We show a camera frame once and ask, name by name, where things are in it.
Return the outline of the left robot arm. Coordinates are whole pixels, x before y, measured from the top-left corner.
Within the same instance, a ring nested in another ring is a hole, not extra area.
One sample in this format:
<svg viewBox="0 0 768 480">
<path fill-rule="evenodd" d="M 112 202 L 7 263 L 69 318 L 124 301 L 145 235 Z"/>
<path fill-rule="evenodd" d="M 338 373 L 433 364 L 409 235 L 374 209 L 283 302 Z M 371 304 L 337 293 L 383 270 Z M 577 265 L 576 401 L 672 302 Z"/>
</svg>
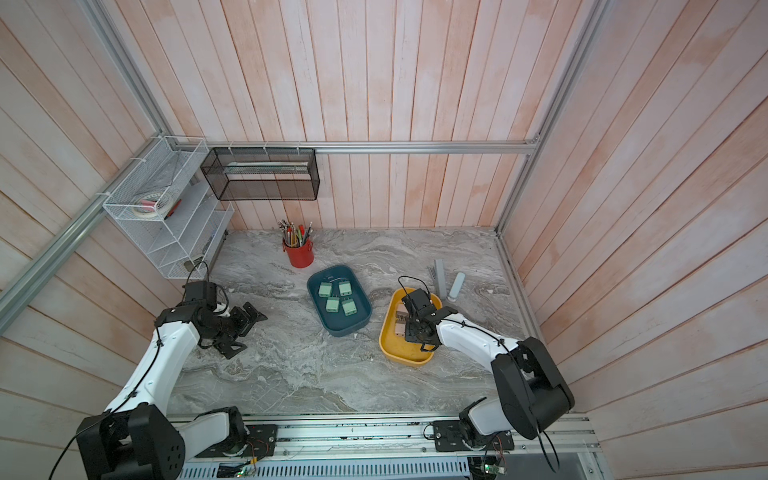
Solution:
<svg viewBox="0 0 768 480">
<path fill-rule="evenodd" d="M 196 300 L 165 309 L 150 346 L 126 386 L 74 436 L 90 479 L 176 479 L 184 464 L 215 449 L 256 461 L 240 411 L 223 407 L 175 427 L 166 412 L 189 354 L 214 348 L 227 359 L 245 349 L 240 337 L 266 320 L 251 303 L 241 307 Z"/>
</svg>

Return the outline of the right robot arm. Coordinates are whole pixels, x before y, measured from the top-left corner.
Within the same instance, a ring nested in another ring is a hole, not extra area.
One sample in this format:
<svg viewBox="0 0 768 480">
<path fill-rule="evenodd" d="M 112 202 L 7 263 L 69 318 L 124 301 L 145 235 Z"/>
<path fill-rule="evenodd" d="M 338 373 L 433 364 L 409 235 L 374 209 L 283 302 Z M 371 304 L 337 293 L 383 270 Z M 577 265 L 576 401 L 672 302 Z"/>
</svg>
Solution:
<svg viewBox="0 0 768 480">
<path fill-rule="evenodd" d="M 406 310 L 408 342 L 433 350 L 440 346 L 456 350 L 493 376 L 496 394 L 459 414 L 459 435 L 467 447 L 483 447 L 495 435 L 511 430 L 534 440 L 574 408 L 574 395 L 540 340 L 492 333 L 450 307 L 408 306 Z"/>
</svg>

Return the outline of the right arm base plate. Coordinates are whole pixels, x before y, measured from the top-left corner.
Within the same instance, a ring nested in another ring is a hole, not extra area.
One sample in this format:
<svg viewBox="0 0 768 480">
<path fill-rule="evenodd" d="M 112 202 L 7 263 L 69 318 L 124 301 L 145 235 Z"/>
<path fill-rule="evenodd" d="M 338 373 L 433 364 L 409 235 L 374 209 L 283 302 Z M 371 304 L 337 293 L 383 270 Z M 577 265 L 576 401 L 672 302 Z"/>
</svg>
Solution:
<svg viewBox="0 0 768 480">
<path fill-rule="evenodd" d="M 465 420 L 436 420 L 431 423 L 431 426 L 432 439 L 438 452 L 479 450 L 483 453 L 492 449 L 501 449 L 503 453 L 506 453 L 515 448 L 514 440 L 509 432 L 483 435 Z"/>
</svg>

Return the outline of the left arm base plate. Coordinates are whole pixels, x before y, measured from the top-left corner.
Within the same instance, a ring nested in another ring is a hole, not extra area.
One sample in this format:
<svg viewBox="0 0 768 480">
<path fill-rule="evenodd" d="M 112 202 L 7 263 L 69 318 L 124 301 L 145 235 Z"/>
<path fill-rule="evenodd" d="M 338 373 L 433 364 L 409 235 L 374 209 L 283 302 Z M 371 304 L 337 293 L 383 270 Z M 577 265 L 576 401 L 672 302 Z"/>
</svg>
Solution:
<svg viewBox="0 0 768 480">
<path fill-rule="evenodd" d="M 233 457 L 261 460 L 274 454 L 278 426 L 276 424 L 245 424 L 236 427 L 224 441 L 214 444 L 196 458 Z"/>
</svg>

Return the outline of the green plug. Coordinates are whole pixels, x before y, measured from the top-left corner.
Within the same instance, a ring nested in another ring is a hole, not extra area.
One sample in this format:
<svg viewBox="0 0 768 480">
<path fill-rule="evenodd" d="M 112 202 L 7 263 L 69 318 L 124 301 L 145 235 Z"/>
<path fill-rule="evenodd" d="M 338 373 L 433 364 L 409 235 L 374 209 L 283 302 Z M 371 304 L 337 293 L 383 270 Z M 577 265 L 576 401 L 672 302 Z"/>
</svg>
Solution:
<svg viewBox="0 0 768 480">
<path fill-rule="evenodd" d="M 341 297 L 349 297 L 352 295 L 352 285 L 349 281 L 341 281 L 338 283 L 338 292 Z"/>
<path fill-rule="evenodd" d="M 318 287 L 318 296 L 321 298 L 329 298 L 332 296 L 333 285 L 329 282 L 321 282 Z"/>
<path fill-rule="evenodd" d="M 355 315 L 358 311 L 356 302 L 352 299 L 346 299 L 341 303 L 341 308 L 345 316 Z"/>
<path fill-rule="evenodd" d="M 337 297 L 329 297 L 326 299 L 325 311 L 329 313 L 337 313 L 340 307 L 340 299 Z"/>
</svg>

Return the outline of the teal storage box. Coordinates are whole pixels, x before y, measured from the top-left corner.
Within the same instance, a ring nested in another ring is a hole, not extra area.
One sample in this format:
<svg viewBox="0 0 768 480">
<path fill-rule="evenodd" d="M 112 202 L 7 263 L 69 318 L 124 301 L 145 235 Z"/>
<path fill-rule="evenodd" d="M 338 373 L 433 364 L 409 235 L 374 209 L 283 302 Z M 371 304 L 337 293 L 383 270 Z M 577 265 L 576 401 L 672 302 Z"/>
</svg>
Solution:
<svg viewBox="0 0 768 480">
<path fill-rule="evenodd" d="M 354 272 L 335 265 L 309 277 L 307 289 L 322 326 L 334 337 L 343 337 L 365 327 L 372 307 Z"/>
</svg>

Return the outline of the pink plug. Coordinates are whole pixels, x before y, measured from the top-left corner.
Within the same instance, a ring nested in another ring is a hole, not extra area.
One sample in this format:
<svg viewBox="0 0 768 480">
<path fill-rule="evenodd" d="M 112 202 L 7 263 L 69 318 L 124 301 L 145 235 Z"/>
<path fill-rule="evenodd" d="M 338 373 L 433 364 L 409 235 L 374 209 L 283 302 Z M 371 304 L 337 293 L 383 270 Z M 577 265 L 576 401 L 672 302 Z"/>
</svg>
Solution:
<svg viewBox="0 0 768 480">
<path fill-rule="evenodd" d="M 397 319 L 401 319 L 403 321 L 406 321 L 409 318 L 409 312 L 403 303 L 397 304 L 395 316 Z"/>
<path fill-rule="evenodd" d="M 394 335 L 397 337 L 404 338 L 405 330 L 406 330 L 406 321 L 401 319 L 396 319 L 393 327 Z"/>
</svg>

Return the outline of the yellow storage box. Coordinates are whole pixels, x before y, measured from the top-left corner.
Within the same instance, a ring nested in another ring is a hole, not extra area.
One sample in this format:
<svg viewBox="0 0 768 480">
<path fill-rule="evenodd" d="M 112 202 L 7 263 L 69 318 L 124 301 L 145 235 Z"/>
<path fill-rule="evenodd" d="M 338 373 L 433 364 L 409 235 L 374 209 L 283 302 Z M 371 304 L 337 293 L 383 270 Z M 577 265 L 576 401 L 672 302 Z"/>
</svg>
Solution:
<svg viewBox="0 0 768 480">
<path fill-rule="evenodd" d="M 397 289 L 391 298 L 387 313 L 379 335 L 379 347 L 384 355 L 396 362 L 409 367 L 421 367 L 431 361 L 434 354 L 421 350 L 419 344 L 409 343 L 404 338 L 394 335 L 393 327 L 395 320 L 395 310 L 398 303 L 403 303 L 402 299 L 405 292 L 402 288 Z"/>
</svg>

